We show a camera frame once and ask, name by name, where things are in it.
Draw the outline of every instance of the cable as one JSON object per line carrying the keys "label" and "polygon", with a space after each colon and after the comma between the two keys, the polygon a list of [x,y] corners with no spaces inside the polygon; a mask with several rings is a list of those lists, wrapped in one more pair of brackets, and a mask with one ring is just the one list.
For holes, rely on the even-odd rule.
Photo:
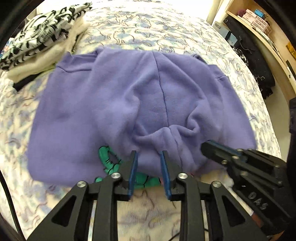
{"label": "cable", "polygon": [[168,241],[173,241],[173,239],[175,238],[175,237],[177,237],[178,235],[180,234],[180,232],[178,232],[178,233],[176,233],[174,236],[172,236]]}
{"label": "cable", "polygon": [[4,192],[5,192],[5,195],[6,195],[6,198],[7,198],[7,201],[8,201],[8,205],[9,205],[9,208],[10,208],[10,212],[11,212],[11,215],[12,215],[12,219],[15,223],[15,227],[17,228],[17,232],[18,234],[20,235],[20,240],[21,241],[26,241],[25,237],[24,237],[24,234],[22,232],[22,229],[20,227],[20,223],[17,219],[17,214],[15,212],[15,207],[13,205],[13,202],[12,202],[12,198],[11,198],[11,195],[10,195],[10,192],[9,192],[9,189],[8,189],[8,186],[6,184],[6,181],[3,177],[3,174],[0,170],[0,183],[4,189]]}
{"label": "cable", "polygon": [[168,241],[172,241],[175,237],[177,237],[180,234],[180,232],[176,233],[174,236],[172,236]]}

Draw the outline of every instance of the black and white patterned clothing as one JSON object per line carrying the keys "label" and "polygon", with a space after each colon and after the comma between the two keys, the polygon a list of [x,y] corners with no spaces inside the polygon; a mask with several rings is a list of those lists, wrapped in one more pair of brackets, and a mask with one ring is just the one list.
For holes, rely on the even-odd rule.
{"label": "black and white patterned clothing", "polygon": [[246,66],[248,66],[249,67],[249,61],[248,61],[248,59],[246,58],[246,56],[244,55],[244,53],[240,50],[240,49],[238,49],[238,48],[236,48],[236,47],[234,47],[234,46],[231,46],[232,47],[232,49],[233,49],[233,51],[242,59],[242,61],[246,64]]}
{"label": "black and white patterned clothing", "polygon": [[91,9],[91,2],[52,10],[31,19],[10,43],[0,59],[0,69],[10,70],[42,50],[68,37],[68,31],[78,17]]}

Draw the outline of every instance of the green plush toy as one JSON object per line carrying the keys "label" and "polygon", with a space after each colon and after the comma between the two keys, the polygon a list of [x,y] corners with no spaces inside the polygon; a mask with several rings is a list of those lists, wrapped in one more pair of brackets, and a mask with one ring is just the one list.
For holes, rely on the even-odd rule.
{"label": "green plush toy", "polygon": [[[103,146],[99,149],[99,158],[104,165],[104,171],[108,174],[111,175],[114,172],[118,172],[120,165],[122,164],[122,160],[117,157],[117,155],[112,151],[112,149],[109,146]],[[110,154],[115,156],[117,159],[117,163],[113,163],[110,160]],[[103,178],[97,177],[95,182],[100,182],[102,181]],[[136,174],[136,183],[135,183],[135,188],[147,188],[147,187],[156,187],[160,186],[160,180],[157,177],[149,177],[146,174],[137,172]]]}

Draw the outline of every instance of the shelf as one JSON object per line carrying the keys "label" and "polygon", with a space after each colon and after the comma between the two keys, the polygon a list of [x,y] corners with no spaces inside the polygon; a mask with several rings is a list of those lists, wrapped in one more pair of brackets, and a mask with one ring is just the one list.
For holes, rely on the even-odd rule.
{"label": "shelf", "polygon": [[252,39],[255,41],[257,47],[260,49],[262,55],[264,56],[272,74],[274,75],[278,85],[280,86],[287,103],[289,100],[296,97],[296,80],[289,73],[285,63],[273,49],[273,47],[262,37],[251,25],[246,23],[241,17],[234,15],[233,13],[227,11],[228,15],[235,18],[242,25],[244,25],[250,32],[252,32]]}

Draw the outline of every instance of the patterned bedspread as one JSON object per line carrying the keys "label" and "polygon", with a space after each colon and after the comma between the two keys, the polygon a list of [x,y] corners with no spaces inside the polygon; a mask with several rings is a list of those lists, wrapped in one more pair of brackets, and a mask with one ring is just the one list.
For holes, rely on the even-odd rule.
{"label": "patterned bedspread", "polygon": [[[91,27],[81,36],[76,53],[96,47],[154,50],[178,54],[198,53],[208,64],[216,64],[241,99],[254,130],[258,150],[280,157],[269,114],[259,88],[242,60],[205,21],[186,16],[160,1],[103,1],[93,5],[85,17]],[[26,237],[69,190],[31,179],[26,150],[32,121],[49,72],[38,76],[19,93],[12,82],[0,80],[0,169],[9,186]],[[224,173],[203,177],[231,181]],[[137,190],[128,203],[118,204],[119,240],[169,240],[179,231],[179,202],[166,200],[163,189]],[[0,212],[13,225],[8,203],[0,187]]]}

